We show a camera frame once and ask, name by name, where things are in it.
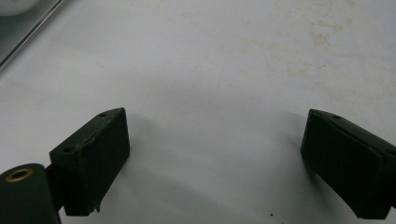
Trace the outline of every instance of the stain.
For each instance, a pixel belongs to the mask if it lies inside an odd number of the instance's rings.
[[[240,49],[239,52],[242,54],[248,54],[248,49]]]
[[[354,6],[355,6],[355,1],[354,1],[354,0],[346,0],[346,3],[347,3],[350,7],[354,7]]]
[[[242,42],[244,42],[244,44],[250,44],[250,39],[248,37],[245,36],[241,36],[239,38]]]
[[[353,24],[353,20],[351,18],[346,20],[346,25],[352,25]]]
[[[239,74],[241,74],[244,77],[247,77],[248,75],[250,75],[250,71],[249,71],[249,69],[244,68],[244,69],[239,70]]]
[[[340,32],[340,31],[344,30],[344,26],[335,24],[335,25],[332,26],[332,30],[333,30],[335,33],[338,33],[338,32]]]
[[[251,20],[248,20],[248,19],[241,19],[241,21],[246,23],[247,25],[251,24]]]
[[[318,25],[319,26],[323,26],[323,27],[329,27],[329,23],[327,23],[326,21],[323,20],[318,20]]]
[[[304,63],[303,72],[308,72],[312,68],[312,63]]]
[[[199,26],[201,25],[201,23],[197,20],[192,20],[190,21],[190,23],[195,26],[196,28],[200,28]]]
[[[184,18],[186,18],[186,19],[189,19],[189,18],[191,18],[193,15],[192,15],[192,13],[191,12],[189,12],[189,11],[185,11],[185,12],[183,12],[183,14],[181,14]]]
[[[329,41],[327,40],[327,37],[328,37],[327,35],[315,34],[314,32],[310,32],[309,35],[311,36],[315,45],[318,45],[318,46],[330,45]]]
[[[276,31],[276,35],[277,35],[278,37],[282,37],[282,36],[283,36],[283,33],[280,32],[280,31]]]
[[[275,12],[280,12],[281,7],[278,3],[275,3]]]
[[[270,63],[268,63],[269,61],[270,60],[265,60],[265,66],[268,68],[269,71],[274,72],[275,68]]]
[[[256,47],[261,49],[264,49],[266,47],[266,44],[260,40],[254,40],[253,43]]]

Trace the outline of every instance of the metal edge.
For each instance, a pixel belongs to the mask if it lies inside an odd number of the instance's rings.
[[[29,41],[36,35],[36,32],[44,25],[44,23],[49,19],[49,17],[56,11],[56,9],[62,5],[64,0],[59,0],[56,4],[49,10],[49,12],[33,27],[33,29],[21,40],[21,42],[7,55],[7,57],[0,62],[0,72],[7,66],[7,64],[17,56],[17,54],[25,47]]]

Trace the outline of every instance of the brass grommet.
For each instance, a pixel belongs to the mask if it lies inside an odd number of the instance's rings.
[[[6,177],[8,183],[15,183],[27,178],[33,173],[32,168],[22,168],[20,170],[14,171]]]

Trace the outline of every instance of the black block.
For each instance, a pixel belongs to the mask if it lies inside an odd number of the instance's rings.
[[[303,159],[362,218],[395,205],[396,147],[337,115],[311,109]]]
[[[69,216],[87,216],[100,203],[130,153],[123,108],[94,117],[50,152],[50,172],[62,177]]]

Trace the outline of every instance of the white surface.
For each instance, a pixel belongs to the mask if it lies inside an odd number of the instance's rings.
[[[395,11],[71,1],[0,75],[0,170],[50,164],[82,124],[124,106],[131,158],[101,213],[63,223],[395,223],[394,209],[355,218],[299,151],[309,108],[396,144]]]

